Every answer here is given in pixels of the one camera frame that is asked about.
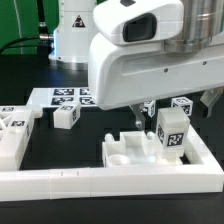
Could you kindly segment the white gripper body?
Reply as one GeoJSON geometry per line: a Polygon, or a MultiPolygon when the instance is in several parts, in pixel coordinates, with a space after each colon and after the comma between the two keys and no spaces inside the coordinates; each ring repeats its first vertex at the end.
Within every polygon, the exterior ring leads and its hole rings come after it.
{"type": "Polygon", "coordinates": [[[116,46],[98,34],[88,86],[103,110],[224,87],[224,34],[194,53],[166,53],[160,43],[116,46]]]}

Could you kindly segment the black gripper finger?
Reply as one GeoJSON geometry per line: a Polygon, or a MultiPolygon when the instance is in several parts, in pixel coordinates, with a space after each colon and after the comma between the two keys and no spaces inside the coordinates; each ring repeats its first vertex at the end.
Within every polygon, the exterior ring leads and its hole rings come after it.
{"type": "Polygon", "coordinates": [[[135,115],[135,125],[136,127],[140,130],[140,131],[144,131],[145,130],[145,123],[146,123],[146,118],[145,116],[142,114],[141,110],[143,109],[143,104],[134,104],[130,106],[132,112],[135,115]]]}
{"type": "Polygon", "coordinates": [[[213,106],[216,104],[223,93],[224,89],[209,89],[203,93],[200,101],[203,106],[204,117],[208,118],[211,116],[213,106]]]}

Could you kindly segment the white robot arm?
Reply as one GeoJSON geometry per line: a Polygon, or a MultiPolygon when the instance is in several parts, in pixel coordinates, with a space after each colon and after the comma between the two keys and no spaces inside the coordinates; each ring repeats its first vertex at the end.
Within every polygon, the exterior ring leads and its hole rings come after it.
{"type": "Polygon", "coordinates": [[[211,115],[224,93],[224,0],[106,0],[96,6],[88,85],[103,110],[129,106],[143,130],[141,106],[203,93],[211,115]]]}

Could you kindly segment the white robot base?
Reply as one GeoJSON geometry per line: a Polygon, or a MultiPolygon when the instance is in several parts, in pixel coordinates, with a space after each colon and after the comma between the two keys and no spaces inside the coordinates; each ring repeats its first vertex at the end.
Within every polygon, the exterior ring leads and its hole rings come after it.
{"type": "Polygon", "coordinates": [[[93,10],[97,0],[58,0],[59,24],[53,32],[50,64],[70,70],[88,68],[89,47],[97,33],[93,10]]]}

